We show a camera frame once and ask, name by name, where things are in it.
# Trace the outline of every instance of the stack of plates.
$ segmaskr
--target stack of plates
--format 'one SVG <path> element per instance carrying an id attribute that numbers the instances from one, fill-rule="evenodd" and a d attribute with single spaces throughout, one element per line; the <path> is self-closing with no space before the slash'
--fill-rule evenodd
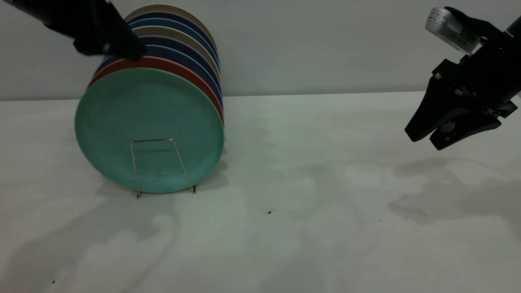
<path id="1" fill-rule="evenodd" d="M 187 176 L 191 185 L 208 176 L 224 145 L 215 41 L 178 7 L 149 5 L 125 20 L 147 53 L 137 63 L 103 60 L 76 111 L 78 144 L 100 173 L 133 190 L 189 188 Z M 131 151 L 133 141 L 146 142 Z"/>

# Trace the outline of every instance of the white table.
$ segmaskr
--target white table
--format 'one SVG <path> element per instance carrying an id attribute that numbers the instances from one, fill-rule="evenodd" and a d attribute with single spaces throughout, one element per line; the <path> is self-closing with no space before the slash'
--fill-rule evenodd
<path id="1" fill-rule="evenodd" d="M 422 97 L 228 97 L 215 173 L 141 200 L 77 101 L 0 102 L 0 292 L 519 292 L 521 112 L 440 152 Z"/>

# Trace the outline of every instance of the black robotic arm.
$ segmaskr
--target black robotic arm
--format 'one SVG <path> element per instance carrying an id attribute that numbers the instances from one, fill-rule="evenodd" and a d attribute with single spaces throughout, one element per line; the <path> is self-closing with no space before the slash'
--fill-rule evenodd
<path id="1" fill-rule="evenodd" d="M 433 72 L 425 97 L 405 132 L 418 141 L 431 132 L 444 149 L 473 134 L 498 128 L 517 107 L 521 91 L 521 17 L 501 32 L 489 22 L 451 7 L 434 8 L 426 29 L 465 55 L 445 59 Z M 482 47 L 474 54 L 478 44 Z"/>
<path id="2" fill-rule="evenodd" d="M 84 55 L 116 55 L 139 60 L 146 46 L 113 4 L 105 0 L 3 0 L 73 38 Z"/>

